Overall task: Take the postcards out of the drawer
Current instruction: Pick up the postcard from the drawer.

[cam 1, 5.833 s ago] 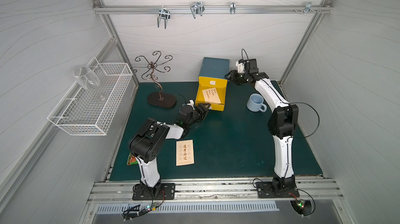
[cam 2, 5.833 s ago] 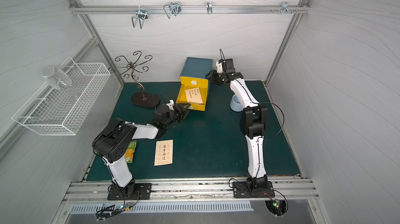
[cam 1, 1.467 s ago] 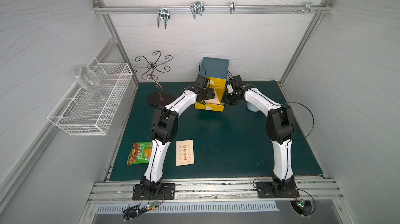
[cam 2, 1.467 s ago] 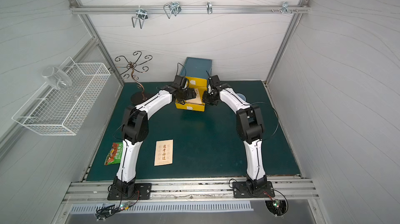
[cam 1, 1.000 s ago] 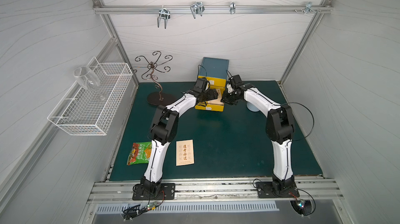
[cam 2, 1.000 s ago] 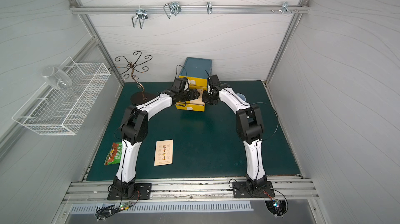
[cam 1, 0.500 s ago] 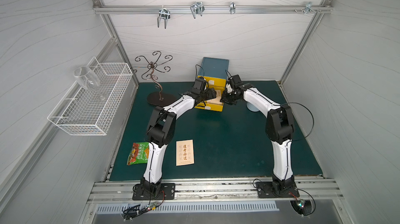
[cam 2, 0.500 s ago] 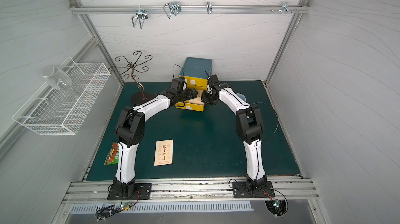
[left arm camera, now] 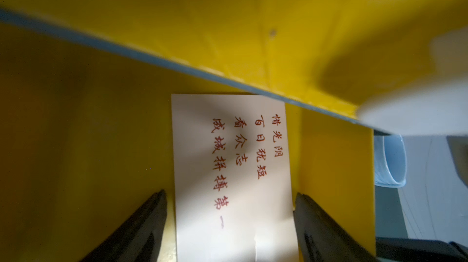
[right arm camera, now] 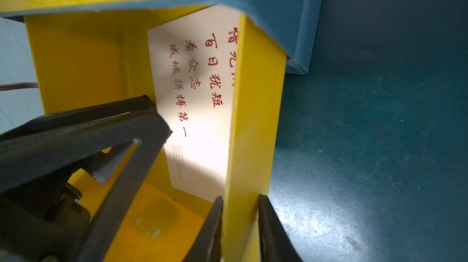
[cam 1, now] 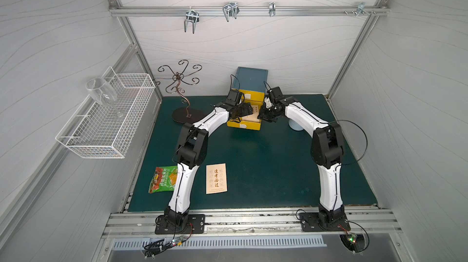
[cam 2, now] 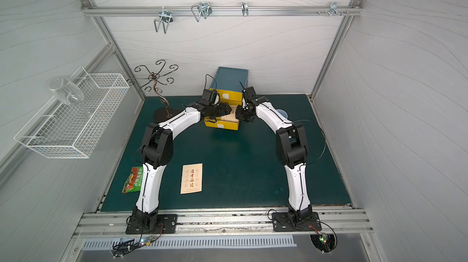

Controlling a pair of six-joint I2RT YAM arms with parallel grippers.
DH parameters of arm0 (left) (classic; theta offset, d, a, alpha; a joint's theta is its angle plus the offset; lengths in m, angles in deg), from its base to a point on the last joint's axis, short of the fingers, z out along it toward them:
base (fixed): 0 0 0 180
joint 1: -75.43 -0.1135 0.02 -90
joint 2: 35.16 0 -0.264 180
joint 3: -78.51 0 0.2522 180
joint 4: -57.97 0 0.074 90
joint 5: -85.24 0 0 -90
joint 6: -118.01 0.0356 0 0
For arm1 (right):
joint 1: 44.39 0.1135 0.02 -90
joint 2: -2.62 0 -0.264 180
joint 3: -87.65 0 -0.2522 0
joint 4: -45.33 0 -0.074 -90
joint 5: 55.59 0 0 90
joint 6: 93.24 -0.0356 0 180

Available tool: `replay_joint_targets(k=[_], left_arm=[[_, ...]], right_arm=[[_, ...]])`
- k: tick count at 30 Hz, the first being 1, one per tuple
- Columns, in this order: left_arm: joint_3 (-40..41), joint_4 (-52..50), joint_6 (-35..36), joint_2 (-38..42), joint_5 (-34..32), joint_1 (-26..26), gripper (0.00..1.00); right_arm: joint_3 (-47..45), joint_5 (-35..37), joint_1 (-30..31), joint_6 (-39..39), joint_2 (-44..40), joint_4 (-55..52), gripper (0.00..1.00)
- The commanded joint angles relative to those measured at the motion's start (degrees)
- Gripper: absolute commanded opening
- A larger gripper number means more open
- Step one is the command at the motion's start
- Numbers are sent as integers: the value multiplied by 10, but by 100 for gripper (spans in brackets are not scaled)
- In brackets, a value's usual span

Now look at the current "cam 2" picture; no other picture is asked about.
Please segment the beige postcard with calligraphy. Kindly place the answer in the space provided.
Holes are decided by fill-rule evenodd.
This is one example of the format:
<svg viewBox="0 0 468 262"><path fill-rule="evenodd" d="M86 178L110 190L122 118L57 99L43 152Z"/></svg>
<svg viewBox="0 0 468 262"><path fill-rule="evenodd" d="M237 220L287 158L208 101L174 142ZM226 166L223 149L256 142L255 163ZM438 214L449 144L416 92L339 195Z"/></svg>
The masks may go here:
<svg viewBox="0 0 468 262"><path fill-rule="evenodd" d="M181 194L198 193L202 191L203 164L184 165L182 167Z"/></svg>

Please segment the teal drawer cabinet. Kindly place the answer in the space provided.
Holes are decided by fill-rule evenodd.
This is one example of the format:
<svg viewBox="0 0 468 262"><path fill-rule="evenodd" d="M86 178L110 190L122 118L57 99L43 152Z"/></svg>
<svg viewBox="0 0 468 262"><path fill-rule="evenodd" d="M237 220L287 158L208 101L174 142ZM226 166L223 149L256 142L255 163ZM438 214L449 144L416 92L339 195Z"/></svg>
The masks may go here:
<svg viewBox="0 0 468 262"><path fill-rule="evenodd" d="M210 89L241 93L248 85L248 75L246 69L219 67Z"/></svg>

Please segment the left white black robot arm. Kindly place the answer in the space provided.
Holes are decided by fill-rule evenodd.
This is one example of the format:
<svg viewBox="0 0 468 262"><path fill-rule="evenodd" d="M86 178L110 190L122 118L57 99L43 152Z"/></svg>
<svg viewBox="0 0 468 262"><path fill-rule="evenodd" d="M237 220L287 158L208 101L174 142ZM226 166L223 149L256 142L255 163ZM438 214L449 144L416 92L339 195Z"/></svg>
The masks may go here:
<svg viewBox="0 0 468 262"><path fill-rule="evenodd" d="M204 118L216 119L231 112L228 103L204 104L196 101L172 118L147 126L140 149L143 163L142 189L130 218L133 225L153 232L160 224L159 192L165 168L173 158L175 138Z"/></svg>

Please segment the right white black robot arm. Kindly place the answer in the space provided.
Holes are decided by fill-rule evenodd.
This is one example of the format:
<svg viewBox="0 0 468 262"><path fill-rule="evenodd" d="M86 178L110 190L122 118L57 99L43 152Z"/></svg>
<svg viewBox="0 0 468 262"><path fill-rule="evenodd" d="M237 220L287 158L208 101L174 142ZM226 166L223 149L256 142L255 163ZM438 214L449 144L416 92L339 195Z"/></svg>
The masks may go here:
<svg viewBox="0 0 468 262"><path fill-rule="evenodd" d="M313 214L307 192L309 148L305 128L281 115L263 96L243 98L237 107L236 118L245 122L259 118L275 133L275 152L288 181L288 218L293 225L305 222Z"/></svg>

